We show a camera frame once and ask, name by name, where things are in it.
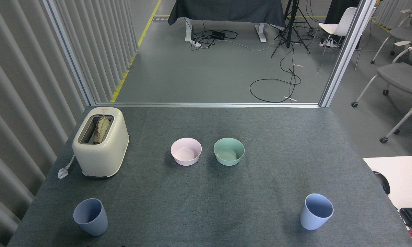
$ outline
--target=blue cup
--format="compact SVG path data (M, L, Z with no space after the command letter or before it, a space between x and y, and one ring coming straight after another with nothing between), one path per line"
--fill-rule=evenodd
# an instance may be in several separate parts
M320 194L309 194L300 212L300 223L307 230L315 230L325 224L333 213L334 207L328 198Z
M90 235L99 236L107 231L107 214L102 202L96 198L89 198L79 203L73 211L73 219Z

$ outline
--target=floor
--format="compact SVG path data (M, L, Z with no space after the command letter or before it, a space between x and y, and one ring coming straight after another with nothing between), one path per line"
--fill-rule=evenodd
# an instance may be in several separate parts
M134 1L133 21L136 36L144 33L143 42L134 60L130 72L119 92L116 103L259 103L259 97L268 101L287 100L290 86L287 83L267 80L250 84L258 79L277 78L290 81L285 70L294 69L302 83L295 86L291 98L297 103L317 103L331 74L338 52L327 50L317 73L322 54L322 47L314 45L307 55L305 47L295 45L292 49L281 45L270 58L277 42L272 41L277 31L266 26L267 43L260 43L254 32L253 23L204 21L208 30L232 30L238 33L235 42L253 50L230 42L218 42L209 49L192 51L189 43L184 42L185 23L179 19L174 25L167 22L151 22L155 15L169 15L175 0ZM300 6L304 15L307 10L316 19L323 19L330 1L323 1L309 8ZM308 19L312 27L317 23ZM193 31L204 29L203 22L193 21ZM308 31L299 28L299 34ZM362 157L409 156L412 155L412 117L405 122L401 133L392 136L386 144L379 139L387 133L412 107L412 96L397 89L391 89L386 97L381 94L385 83L376 81L364 95L357 108L350 103L355 101L370 78L376 74L379 66L389 64L393 56L388 54L391 45L384 47L383 53L375 64L370 61L376 50L387 37L387 32L375 23L370 23L364 32L364 48L360 54L357 70L354 70L354 55L344 74L342 82L330 106L350 134L358 153ZM311 43L309 36L306 44Z

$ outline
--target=curtain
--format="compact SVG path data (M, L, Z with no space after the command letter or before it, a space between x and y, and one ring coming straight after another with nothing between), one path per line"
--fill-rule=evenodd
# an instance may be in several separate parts
M88 99L108 102L120 86L137 52L130 9L127 0L0 0L0 246Z
M410 9L412 13L412 0L381 1L375 14L375 21L387 29L396 28L407 16L406 13L400 12L405 9Z
M127 0L49 0L59 12L77 63L96 102L108 103L137 52Z

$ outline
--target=toaster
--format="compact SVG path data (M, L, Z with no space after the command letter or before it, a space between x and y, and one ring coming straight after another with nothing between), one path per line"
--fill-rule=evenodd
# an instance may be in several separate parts
M99 133L102 121L104 133ZM122 112L113 107L97 107L83 120L72 149L84 175L104 178L119 171L128 142Z

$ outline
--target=pink bowl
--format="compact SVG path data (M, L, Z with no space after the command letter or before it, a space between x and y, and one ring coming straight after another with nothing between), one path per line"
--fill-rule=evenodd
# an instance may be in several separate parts
M190 166L198 161L201 154L201 144L192 138L186 137L178 139L171 146L171 155L178 164Z

